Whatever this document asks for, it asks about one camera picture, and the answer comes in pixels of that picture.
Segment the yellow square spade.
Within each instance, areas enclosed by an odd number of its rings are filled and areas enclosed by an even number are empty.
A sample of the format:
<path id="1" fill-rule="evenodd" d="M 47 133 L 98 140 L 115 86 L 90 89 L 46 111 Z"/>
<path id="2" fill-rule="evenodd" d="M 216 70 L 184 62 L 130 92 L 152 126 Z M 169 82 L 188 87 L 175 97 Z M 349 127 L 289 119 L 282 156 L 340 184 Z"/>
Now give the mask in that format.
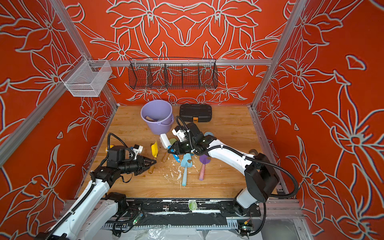
<path id="1" fill-rule="evenodd" d="M 153 157 L 156 159 L 157 156 L 158 156 L 158 152 L 159 152 L 159 148 L 158 148 L 158 143 L 157 141 L 155 141 L 154 144 L 151 145 L 151 151 L 152 151 L 152 155 Z M 152 165 L 149 170 L 148 170 L 148 173 L 149 174 L 152 174 L 154 172 L 154 169 L 155 169 L 155 165 Z"/>

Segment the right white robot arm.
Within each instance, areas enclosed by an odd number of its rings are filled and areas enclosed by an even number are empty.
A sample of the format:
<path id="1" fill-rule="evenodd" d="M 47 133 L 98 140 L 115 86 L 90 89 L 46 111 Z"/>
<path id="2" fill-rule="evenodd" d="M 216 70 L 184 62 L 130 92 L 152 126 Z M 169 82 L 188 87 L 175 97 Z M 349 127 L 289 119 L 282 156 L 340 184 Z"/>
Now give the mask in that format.
<path id="1" fill-rule="evenodd" d="M 248 209 L 256 203 L 265 203 L 269 197 L 290 199 L 299 191 L 296 178 L 282 167 L 272 164 L 262 153 L 246 154 L 238 151 L 212 135 L 205 136 L 194 123 L 177 126 L 172 133 L 178 140 L 168 149 L 170 154 L 209 156 L 228 164 L 244 175 L 246 188 L 235 197 L 235 205 L 242 209 Z M 280 182 L 276 171 L 285 174 L 293 182 L 294 189 L 288 194 L 273 194 Z"/>

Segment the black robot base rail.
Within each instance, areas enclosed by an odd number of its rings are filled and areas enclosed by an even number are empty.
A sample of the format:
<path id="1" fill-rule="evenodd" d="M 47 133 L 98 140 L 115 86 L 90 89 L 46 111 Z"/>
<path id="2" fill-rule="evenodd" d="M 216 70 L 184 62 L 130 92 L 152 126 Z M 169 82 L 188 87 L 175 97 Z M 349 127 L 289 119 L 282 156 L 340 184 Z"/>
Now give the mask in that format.
<path id="1" fill-rule="evenodd" d="M 197 202 L 197 210 L 189 210 L 190 200 Z M 233 199 L 128 198 L 127 204 L 128 211 L 120 218 L 118 214 L 113 216 L 104 229 L 127 230 L 133 226 L 134 230 L 157 227 L 231 230 L 262 216 L 258 204 L 237 213 Z"/>

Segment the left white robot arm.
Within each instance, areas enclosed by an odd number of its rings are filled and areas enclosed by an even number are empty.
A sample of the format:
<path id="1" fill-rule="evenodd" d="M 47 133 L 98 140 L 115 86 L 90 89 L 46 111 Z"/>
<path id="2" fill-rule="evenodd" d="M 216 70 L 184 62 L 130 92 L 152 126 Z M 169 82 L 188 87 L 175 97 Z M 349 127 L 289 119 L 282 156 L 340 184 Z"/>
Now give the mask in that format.
<path id="1" fill-rule="evenodd" d="M 156 160 L 141 155 L 142 147 L 108 146 L 107 155 L 100 165 L 90 172 L 91 180 L 86 189 L 46 233 L 38 233 L 37 240 L 92 239 L 106 223 L 123 224 L 121 217 L 130 210 L 140 214 L 138 208 L 129 206 L 126 195 L 109 190 L 125 174 L 140 175 L 156 164 Z"/>

